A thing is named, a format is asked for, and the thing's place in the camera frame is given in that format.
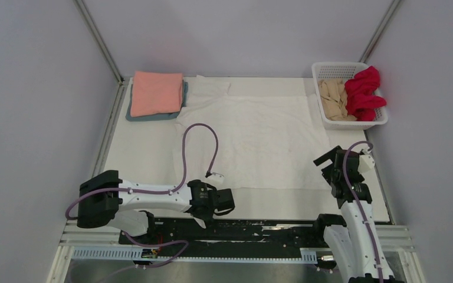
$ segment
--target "white wall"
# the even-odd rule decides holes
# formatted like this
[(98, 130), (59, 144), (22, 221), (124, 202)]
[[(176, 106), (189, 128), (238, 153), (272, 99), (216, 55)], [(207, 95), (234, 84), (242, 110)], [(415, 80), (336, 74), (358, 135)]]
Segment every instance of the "white wall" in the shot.
[(85, 0), (124, 76), (311, 77), (356, 61), (390, 0)]
[(44, 282), (116, 83), (72, 1), (0, 0), (0, 282)]
[(453, 1), (405, 1), (369, 64), (390, 120), (369, 131), (430, 283), (453, 282)]

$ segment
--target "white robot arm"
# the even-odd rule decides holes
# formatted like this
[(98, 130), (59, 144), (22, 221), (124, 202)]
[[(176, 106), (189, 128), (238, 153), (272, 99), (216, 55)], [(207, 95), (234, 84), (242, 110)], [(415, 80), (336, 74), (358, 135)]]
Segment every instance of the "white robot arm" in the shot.
[[(212, 174), (209, 183), (222, 183), (222, 175)], [(189, 213), (197, 223), (206, 228), (213, 215), (226, 215), (235, 209), (231, 189), (218, 190), (209, 183), (193, 180), (177, 191), (171, 185), (144, 185), (119, 179), (116, 170), (105, 171), (80, 186), (80, 196), (89, 192), (118, 188), (89, 196), (79, 203), (77, 226), (98, 228), (111, 226), (125, 231), (130, 236), (147, 233), (153, 225), (153, 215), (142, 209), (170, 209)]]
[(346, 150), (337, 146), (314, 161), (319, 166), (331, 160), (332, 164), (321, 170), (322, 176), (331, 186), (342, 213), (319, 215), (314, 226), (316, 233), (332, 250), (343, 282), (400, 283), (395, 280), (379, 245), (372, 215), (372, 198), (368, 186), (362, 183), (364, 178), (361, 173), (374, 168), (374, 161), (364, 152), (350, 152), (347, 155), (346, 175), (354, 196), (343, 171), (345, 155)]

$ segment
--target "folded towel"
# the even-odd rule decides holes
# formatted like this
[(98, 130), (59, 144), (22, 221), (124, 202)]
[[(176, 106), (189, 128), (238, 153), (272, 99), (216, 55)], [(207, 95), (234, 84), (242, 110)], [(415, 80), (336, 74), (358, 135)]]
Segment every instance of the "folded towel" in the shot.
[[(183, 99), (181, 107), (186, 106), (186, 93), (188, 92), (188, 83), (186, 81), (183, 82)], [(147, 116), (139, 116), (139, 117), (131, 117), (131, 105), (133, 104), (133, 90), (131, 89), (131, 100), (129, 101), (129, 107), (127, 108), (126, 112), (126, 120), (131, 122), (147, 122), (147, 121), (161, 121), (161, 120), (171, 120), (178, 117), (180, 111), (173, 112), (173, 113), (159, 113), (154, 115), (147, 115)]]
[(131, 116), (173, 113), (181, 109), (183, 74), (137, 71), (133, 78)]

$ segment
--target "white laundry basket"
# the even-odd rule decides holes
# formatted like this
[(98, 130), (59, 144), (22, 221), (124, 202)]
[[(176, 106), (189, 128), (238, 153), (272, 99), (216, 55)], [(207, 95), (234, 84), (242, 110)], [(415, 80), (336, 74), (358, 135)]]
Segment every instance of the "white laundry basket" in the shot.
[[(388, 121), (385, 107), (375, 109), (376, 118), (374, 121), (331, 121), (324, 114), (318, 81), (325, 78), (342, 78), (344, 81), (353, 78), (355, 74), (369, 68), (368, 65), (358, 62), (317, 62), (311, 66), (313, 75), (313, 83), (317, 91), (317, 101), (319, 102), (320, 115), (324, 128), (329, 130), (366, 130), (375, 125), (382, 125)], [(381, 92), (377, 89), (374, 95), (381, 96)]]

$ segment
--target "white cloth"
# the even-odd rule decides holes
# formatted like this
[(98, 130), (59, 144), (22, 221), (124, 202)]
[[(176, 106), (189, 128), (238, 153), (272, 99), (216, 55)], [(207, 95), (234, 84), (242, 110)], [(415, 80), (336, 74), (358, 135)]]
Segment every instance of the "white cloth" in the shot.
[[(225, 175), (222, 187), (329, 189), (313, 164), (330, 149), (329, 138), (320, 118), (314, 121), (310, 115), (309, 102), (306, 96), (219, 96), (184, 107), (175, 125), (179, 137), (194, 123), (206, 123), (216, 131), (219, 150), (212, 171)], [(214, 148), (208, 129), (189, 132), (187, 181), (204, 180)], [(179, 139), (173, 150), (178, 180), (183, 172), (181, 150)]]
[(206, 78), (198, 75), (193, 83), (188, 85), (186, 105), (197, 106), (220, 96), (226, 96), (230, 89), (230, 83)]

